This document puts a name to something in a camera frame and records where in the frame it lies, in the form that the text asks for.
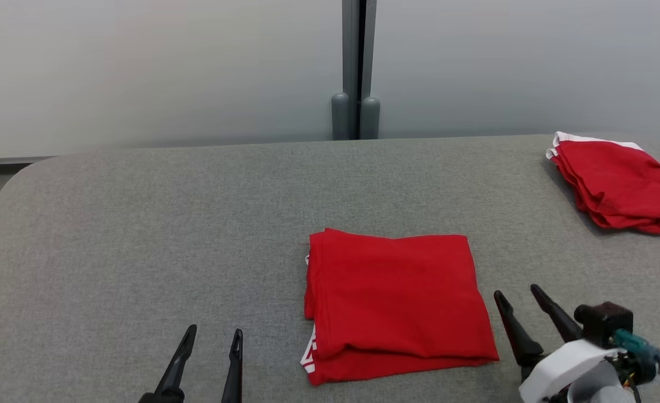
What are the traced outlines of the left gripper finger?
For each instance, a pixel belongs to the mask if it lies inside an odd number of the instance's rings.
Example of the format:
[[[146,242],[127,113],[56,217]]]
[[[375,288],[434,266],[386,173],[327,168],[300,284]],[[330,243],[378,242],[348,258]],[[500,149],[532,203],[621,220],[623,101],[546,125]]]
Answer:
[[[138,403],[184,403],[185,393],[180,388],[185,363],[192,354],[197,325],[192,324],[185,331],[171,362],[159,380],[154,392],[144,393]]]
[[[229,352],[229,369],[221,403],[242,403],[243,393],[243,331],[236,329]]]

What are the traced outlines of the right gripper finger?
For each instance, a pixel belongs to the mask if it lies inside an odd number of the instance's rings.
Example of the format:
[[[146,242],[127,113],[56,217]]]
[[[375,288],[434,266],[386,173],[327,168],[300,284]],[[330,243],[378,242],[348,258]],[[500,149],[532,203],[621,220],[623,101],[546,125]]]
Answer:
[[[549,316],[565,343],[583,339],[581,327],[539,285],[530,285],[530,291],[540,309]]]
[[[521,369],[534,369],[537,363],[543,358],[544,350],[542,346],[534,341],[525,331],[514,315],[512,304],[509,303],[506,296],[500,290],[494,291],[493,298],[517,365]]]

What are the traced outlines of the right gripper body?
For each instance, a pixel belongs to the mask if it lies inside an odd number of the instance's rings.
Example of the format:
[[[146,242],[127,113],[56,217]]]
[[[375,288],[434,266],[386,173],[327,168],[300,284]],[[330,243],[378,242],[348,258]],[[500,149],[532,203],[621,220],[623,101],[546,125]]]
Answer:
[[[524,403],[548,403],[567,388],[567,403],[626,403],[626,390],[606,360],[620,349],[601,349],[588,341],[564,344],[532,370],[519,386]]]

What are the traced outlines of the red shirt with white sleeves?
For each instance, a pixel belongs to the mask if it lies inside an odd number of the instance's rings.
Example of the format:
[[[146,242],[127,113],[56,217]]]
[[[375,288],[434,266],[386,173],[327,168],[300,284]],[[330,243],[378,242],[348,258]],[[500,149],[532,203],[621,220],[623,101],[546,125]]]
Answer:
[[[301,365],[314,387],[499,361],[464,235],[309,237]]]

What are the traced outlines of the red sports shirt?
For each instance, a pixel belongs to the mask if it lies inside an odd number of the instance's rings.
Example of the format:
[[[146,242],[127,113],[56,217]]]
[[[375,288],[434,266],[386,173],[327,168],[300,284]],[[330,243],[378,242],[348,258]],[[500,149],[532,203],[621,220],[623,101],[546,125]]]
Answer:
[[[660,235],[660,163],[636,143],[558,131],[545,155],[594,224]]]

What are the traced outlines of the grey partition post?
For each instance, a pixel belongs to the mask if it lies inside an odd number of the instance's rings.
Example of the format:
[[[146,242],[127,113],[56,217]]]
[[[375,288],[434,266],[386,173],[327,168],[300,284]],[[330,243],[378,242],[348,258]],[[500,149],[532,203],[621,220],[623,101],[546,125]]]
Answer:
[[[332,96],[333,140],[379,137],[380,101],[371,94],[377,0],[341,0],[342,90]]]

